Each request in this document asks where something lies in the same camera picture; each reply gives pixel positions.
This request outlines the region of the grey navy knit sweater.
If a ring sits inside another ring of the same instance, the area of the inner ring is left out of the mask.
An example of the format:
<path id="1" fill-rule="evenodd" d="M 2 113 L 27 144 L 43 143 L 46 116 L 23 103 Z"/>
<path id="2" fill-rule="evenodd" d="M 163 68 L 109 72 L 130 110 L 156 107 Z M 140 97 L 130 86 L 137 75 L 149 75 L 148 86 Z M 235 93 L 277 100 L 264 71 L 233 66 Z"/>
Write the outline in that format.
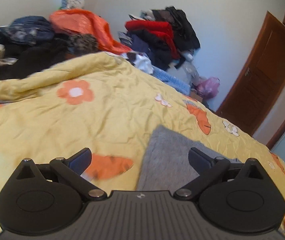
<path id="1" fill-rule="evenodd" d="M 199 176 L 189 164 L 188 153 L 195 147 L 211 158 L 221 154 L 207 148 L 199 141 L 159 125 L 151 134 L 136 189 L 138 191 L 177 189 Z"/>

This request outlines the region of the dark clothes beside bed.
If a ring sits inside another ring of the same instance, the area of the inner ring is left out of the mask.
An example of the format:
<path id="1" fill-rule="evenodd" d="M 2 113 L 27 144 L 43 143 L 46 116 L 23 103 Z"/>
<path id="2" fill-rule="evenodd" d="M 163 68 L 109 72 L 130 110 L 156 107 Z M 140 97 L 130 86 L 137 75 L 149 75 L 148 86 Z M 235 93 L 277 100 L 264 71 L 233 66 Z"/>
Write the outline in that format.
<path id="1" fill-rule="evenodd" d="M 24 79 L 73 56 L 98 52 L 90 34 L 57 33 L 42 16 L 26 16 L 0 27 L 0 80 Z"/>

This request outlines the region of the black clothes on pile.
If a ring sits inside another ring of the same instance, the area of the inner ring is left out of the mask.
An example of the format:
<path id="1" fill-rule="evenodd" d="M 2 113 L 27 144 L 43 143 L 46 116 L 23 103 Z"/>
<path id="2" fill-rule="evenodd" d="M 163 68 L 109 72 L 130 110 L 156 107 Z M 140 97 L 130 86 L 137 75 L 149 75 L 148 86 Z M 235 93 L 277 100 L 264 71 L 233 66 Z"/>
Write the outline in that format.
<path id="1" fill-rule="evenodd" d="M 146 20 L 168 22 L 174 33 L 174 44 L 179 51 L 194 51 L 201 47 L 193 26 L 188 21 L 185 12 L 175 7 L 166 7 L 162 10 L 142 11 Z"/>

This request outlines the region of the brown wooden door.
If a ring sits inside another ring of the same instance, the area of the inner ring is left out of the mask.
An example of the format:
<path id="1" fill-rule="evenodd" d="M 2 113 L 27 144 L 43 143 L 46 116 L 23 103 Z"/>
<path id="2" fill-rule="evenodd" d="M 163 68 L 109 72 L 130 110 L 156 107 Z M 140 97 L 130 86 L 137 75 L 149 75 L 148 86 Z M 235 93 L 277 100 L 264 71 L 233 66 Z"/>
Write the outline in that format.
<path id="1" fill-rule="evenodd" d="M 285 86 L 285 25 L 267 12 L 241 73 L 217 110 L 253 135 Z"/>

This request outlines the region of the yellow floral bed quilt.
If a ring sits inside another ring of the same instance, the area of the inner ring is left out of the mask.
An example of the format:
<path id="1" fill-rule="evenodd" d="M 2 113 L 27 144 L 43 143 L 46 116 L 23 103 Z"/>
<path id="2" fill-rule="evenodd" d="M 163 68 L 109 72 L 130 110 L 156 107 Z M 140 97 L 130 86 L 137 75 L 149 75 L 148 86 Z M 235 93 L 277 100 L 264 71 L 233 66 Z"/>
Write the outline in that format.
<path id="1" fill-rule="evenodd" d="M 87 147 L 87 176 L 134 190 L 152 132 L 164 126 L 227 158 L 256 158 L 285 198 L 285 162 L 202 103 L 109 53 L 0 81 L 0 190 L 24 158 L 48 163 Z"/>

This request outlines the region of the pink plastic bag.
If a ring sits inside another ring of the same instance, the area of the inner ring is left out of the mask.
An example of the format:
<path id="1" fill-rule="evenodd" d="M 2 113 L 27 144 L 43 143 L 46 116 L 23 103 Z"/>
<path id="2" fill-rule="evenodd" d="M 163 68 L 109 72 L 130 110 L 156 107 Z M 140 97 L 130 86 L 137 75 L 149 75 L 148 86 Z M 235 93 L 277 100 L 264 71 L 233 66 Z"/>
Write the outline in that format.
<path id="1" fill-rule="evenodd" d="M 197 94 L 205 100 L 212 99 L 219 93 L 220 80 L 217 77 L 210 77 L 196 87 Z"/>

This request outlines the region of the light blue towel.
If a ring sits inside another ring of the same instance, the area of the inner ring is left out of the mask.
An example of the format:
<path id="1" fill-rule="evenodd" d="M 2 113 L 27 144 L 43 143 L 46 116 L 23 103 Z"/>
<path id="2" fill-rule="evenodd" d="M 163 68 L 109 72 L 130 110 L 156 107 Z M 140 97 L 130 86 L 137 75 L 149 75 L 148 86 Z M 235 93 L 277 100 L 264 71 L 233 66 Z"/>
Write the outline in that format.
<path id="1" fill-rule="evenodd" d="M 168 74 L 166 71 L 157 68 L 157 67 L 153 67 L 153 77 L 155 77 L 156 79 L 159 79 L 160 81 L 162 81 L 164 84 L 174 88 L 176 91 L 189 96 L 190 95 L 190 86 L 177 79 L 176 77 Z"/>

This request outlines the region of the clear plastic bag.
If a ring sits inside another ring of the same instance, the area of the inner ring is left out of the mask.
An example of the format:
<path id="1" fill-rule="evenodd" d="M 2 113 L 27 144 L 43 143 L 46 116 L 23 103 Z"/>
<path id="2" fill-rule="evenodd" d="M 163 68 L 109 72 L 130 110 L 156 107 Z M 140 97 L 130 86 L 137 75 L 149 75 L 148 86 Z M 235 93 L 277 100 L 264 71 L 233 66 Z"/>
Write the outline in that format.
<path id="1" fill-rule="evenodd" d="M 185 61 L 179 69 L 182 72 L 183 81 L 188 85 L 198 85 L 200 82 L 200 75 L 197 68 L 190 62 Z"/>

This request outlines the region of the navy garments in pile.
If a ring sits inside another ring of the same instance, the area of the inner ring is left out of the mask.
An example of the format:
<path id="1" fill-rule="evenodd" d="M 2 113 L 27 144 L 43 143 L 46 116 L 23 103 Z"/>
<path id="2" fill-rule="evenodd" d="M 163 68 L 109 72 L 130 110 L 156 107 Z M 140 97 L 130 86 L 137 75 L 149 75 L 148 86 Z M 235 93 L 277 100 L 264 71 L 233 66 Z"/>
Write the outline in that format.
<path id="1" fill-rule="evenodd" d="M 174 58 L 170 46 L 164 40 L 145 29 L 128 31 L 126 35 L 132 39 L 132 50 L 145 53 L 153 66 L 164 71 L 170 68 Z"/>

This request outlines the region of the white crumpled cloth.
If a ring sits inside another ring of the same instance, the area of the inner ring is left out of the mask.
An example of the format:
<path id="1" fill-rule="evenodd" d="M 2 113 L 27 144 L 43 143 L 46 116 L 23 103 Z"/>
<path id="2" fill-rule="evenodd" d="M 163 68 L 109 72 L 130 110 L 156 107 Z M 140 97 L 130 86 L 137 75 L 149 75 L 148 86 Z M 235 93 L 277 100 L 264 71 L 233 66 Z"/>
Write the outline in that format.
<path id="1" fill-rule="evenodd" d="M 146 74 L 153 74 L 153 65 L 147 56 L 140 53 L 127 53 L 126 57 L 127 61 L 129 61 L 135 68 Z"/>

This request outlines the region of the orange plastic bag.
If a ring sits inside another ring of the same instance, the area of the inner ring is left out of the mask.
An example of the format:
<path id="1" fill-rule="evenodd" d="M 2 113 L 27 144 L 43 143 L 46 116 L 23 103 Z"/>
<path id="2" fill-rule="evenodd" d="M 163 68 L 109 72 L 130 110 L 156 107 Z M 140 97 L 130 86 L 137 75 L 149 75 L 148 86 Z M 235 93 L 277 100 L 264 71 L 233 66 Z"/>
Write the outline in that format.
<path id="1" fill-rule="evenodd" d="M 108 22 L 91 11 L 77 8 L 57 10 L 49 16 L 49 21 L 57 33 L 93 35 L 101 51 L 120 55 L 132 50 L 116 41 Z"/>

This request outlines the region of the red garment on pile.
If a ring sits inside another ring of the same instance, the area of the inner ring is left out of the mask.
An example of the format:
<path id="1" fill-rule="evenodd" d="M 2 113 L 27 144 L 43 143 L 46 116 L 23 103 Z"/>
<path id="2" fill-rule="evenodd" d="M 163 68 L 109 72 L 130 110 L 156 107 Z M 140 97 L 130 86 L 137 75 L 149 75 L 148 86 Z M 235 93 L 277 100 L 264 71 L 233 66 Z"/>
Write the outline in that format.
<path id="1" fill-rule="evenodd" d="M 180 55 L 174 43 L 174 32 L 170 23 L 161 21 L 145 21 L 131 20 L 125 23 L 125 28 L 128 31 L 146 30 L 149 33 L 156 35 L 162 41 L 166 42 L 171 50 L 171 56 L 174 60 L 178 60 Z"/>

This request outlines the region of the floral pillow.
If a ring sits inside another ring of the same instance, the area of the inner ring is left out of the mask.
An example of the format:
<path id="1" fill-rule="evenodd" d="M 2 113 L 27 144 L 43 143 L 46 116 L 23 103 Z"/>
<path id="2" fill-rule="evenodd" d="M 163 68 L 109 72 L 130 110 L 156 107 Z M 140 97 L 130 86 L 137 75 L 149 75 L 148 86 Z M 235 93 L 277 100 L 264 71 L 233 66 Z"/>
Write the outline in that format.
<path id="1" fill-rule="evenodd" d="M 61 9 L 83 9 L 85 0 L 62 0 Z"/>

